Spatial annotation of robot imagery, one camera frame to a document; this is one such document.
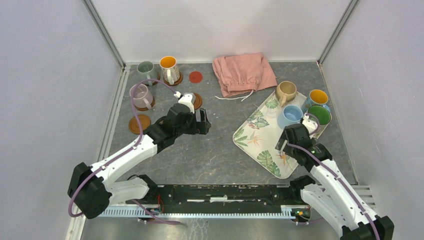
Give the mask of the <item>light blue ceramic mug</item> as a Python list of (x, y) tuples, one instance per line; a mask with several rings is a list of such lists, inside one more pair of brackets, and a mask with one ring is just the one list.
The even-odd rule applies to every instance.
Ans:
[(292, 104), (286, 105), (277, 118), (277, 124), (283, 130), (287, 126), (300, 123), (303, 115), (300, 107)]

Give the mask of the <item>floral leaf print tray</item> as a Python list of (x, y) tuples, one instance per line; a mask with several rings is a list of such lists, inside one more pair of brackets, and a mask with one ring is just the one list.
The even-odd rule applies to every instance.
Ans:
[[(306, 98), (297, 92), (288, 105), (300, 108)], [(272, 93), (232, 136), (233, 142), (240, 149), (279, 179), (287, 179), (298, 166), (294, 158), (276, 150), (278, 138), (283, 132), (278, 126), (277, 118), (284, 107), (280, 107), (276, 94)], [(311, 137), (319, 138), (324, 130), (318, 130)]]

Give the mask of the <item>beige ceramic mug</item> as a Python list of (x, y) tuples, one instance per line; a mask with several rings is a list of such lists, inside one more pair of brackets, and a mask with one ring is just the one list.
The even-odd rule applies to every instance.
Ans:
[(293, 82), (283, 81), (278, 84), (275, 89), (275, 95), (279, 106), (283, 107), (288, 102), (292, 101), (297, 94), (297, 87)]

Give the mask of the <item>lilac ceramic mug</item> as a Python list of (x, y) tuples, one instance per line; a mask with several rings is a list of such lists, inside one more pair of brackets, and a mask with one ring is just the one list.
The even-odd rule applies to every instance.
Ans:
[(129, 92), (130, 97), (133, 100), (134, 106), (139, 108), (151, 107), (151, 102), (154, 97), (145, 84), (133, 85)]

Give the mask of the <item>white mug orange inside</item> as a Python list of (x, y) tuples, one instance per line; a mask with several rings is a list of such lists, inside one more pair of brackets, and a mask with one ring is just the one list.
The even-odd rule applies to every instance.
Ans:
[(163, 80), (166, 79), (170, 84), (174, 84), (182, 75), (180, 73), (177, 60), (173, 56), (164, 56), (160, 61), (159, 65), (162, 71)]

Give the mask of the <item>grey green ceramic mug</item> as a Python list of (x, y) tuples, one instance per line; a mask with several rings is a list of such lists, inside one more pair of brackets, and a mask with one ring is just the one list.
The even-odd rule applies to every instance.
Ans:
[(143, 61), (137, 65), (137, 73), (139, 80), (156, 79), (160, 80), (160, 73), (150, 61)]

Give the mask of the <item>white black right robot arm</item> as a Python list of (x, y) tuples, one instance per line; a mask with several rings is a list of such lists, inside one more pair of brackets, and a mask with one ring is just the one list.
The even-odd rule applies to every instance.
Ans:
[(340, 172), (328, 149), (311, 137), (301, 123), (286, 126), (276, 150), (295, 159), (309, 175), (290, 182), (289, 199), (305, 202), (337, 232), (341, 240), (391, 240), (395, 225), (380, 217), (356, 193)]

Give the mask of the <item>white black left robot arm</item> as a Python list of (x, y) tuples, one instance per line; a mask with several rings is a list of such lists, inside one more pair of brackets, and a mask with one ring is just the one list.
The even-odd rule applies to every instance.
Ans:
[(188, 106), (176, 103), (166, 116), (159, 118), (147, 127), (138, 138), (106, 159), (92, 165), (78, 164), (70, 179), (67, 194), (71, 201), (68, 213), (76, 205), (87, 219), (93, 219), (113, 204), (129, 200), (142, 200), (153, 203), (157, 190), (145, 180), (136, 177), (132, 180), (118, 181), (130, 169), (142, 161), (153, 157), (173, 145), (176, 139), (186, 135), (206, 135), (211, 128), (207, 111), (199, 108), (200, 118)]

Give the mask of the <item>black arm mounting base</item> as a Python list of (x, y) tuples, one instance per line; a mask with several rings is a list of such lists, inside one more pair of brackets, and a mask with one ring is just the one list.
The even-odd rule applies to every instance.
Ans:
[(282, 206), (305, 206), (301, 190), (315, 180), (308, 175), (288, 185), (154, 183), (147, 175), (147, 194), (137, 199), (143, 206), (160, 207), (163, 214), (277, 214)]

